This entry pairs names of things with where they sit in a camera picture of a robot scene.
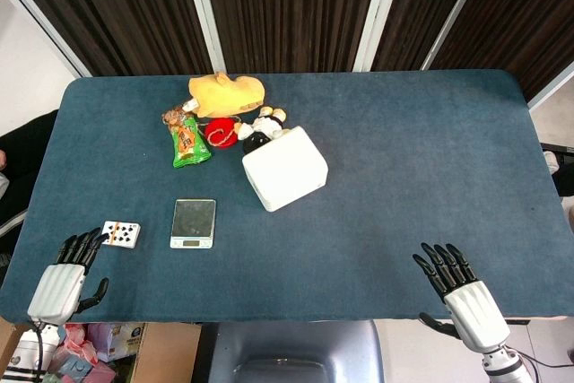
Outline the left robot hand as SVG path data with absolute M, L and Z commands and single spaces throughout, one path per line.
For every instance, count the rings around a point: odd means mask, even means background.
M 98 305 L 109 287 L 109 279 L 100 280 L 96 292 L 85 299 L 81 294 L 91 266 L 102 243 L 109 238 L 100 228 L 73 235 L 57 252 L 55 262 L 42 274 L 28 307 L 30 321 L 37 325 L 62 326 L 74 314 Z

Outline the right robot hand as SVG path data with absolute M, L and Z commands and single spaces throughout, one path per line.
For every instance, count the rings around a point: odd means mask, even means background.
M 413 260 L 449 312 L 458 338 L 471 351 L 491 353 L 507 341 L 509 326 L 485 283 L 456 246 L 426 242 Z

